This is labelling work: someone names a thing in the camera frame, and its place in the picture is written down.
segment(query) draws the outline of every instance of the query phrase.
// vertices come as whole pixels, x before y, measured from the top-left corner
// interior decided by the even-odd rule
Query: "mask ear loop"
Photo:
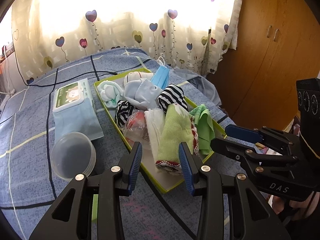
[[[159,57],[157,60],[157,63],[160,65],[160,66],[164,66],[164,67],[166,67],[165,65],[164,65],[164,58],[163,57]]]

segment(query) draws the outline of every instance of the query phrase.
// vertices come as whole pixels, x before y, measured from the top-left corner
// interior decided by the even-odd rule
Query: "curtain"
[[[12,36],[25,80],[119,47],[173,68],[214,73],[232,44],[242,0],[15,0]]]

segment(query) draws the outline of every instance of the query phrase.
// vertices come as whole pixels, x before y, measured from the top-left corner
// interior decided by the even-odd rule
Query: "bed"
[[[8,222],[22,239],[28,239],[33,229],[61,193],[67,182],[54,174],[50,166],[50,151],[54,144],[54,119],[52,115],[53,89],[71,81],[57,84],[76,75],[94,71],[121,73],[145,66],[156,72],[159,65],[141,49],[118,48],[67,63],[46,73],[34,84],[16,93],[7,102],[0,116],[0,207]],[[88,78],[94,97],[97,117],[104,137],[93,141],[97,152],[94,172],[102,173],[117,164],[127,149],[108,119],[94,90],[93,83],[108,77],[106,73],[88,73],[74,81]],[[170,70],[169,83],[182,84],[185,96],[197,105],[205,104],[212,118],[223,128],[233,121],[185,79]],[[231,140],[247,144],[233,138]],[[217,171],[235,175],[242,171],[238,162],[214,154],[208,164]],[[196,234],[201,198],[191,197],[184,183],[162,195],[174,212]],[[228,235],[228,206],[225,202],[225,239]],[[121,197],[122,221],[125,239],[191,239],[167,212],[139,173],[131,197]],[[92,239],[96,239],[96,224],[92,225]]]

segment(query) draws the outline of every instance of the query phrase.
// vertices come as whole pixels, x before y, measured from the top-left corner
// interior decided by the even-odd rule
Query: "blue gripper pad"
[[[132,191],[134,191],[134,188],[136,187],[136,182],[137,182],[138,173],[139,173],[139,169],[140,169],[141,159],[142,159],[142,144],[139,143],[139,146],[138,146],[137,151],[134,155],[134,159],[133,159],[130,171],[129,171],[128,191],[129,191],[130,195],[131,195]]]
[[[229,124],[225,128],[225,132],[228,136],[242,141],[250,143],[262,142],[262,136],[257,131],[249,130],[233,124]]]
[[[181,169],[182,169],[182,173],[183,173],[183,177],[185,180],[185,184],[187,187],[187,190],[190,192],[190,194],[193,196],[195,193],[195,187],[193,185],[193,175],[191,172],[191,168],[187,159],[187,155],[186,152],[183,148],[182,143],[179,144],[179,160],[180,160],[180,164],[181,164]]]

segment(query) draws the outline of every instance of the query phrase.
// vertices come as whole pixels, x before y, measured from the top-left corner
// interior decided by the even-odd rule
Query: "wooden wardrobe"
[[[237,125],[282,130],[298,111],[296,81],[319,70],[320,25],[304,0],[243,0],[237,50],[207,79]]]

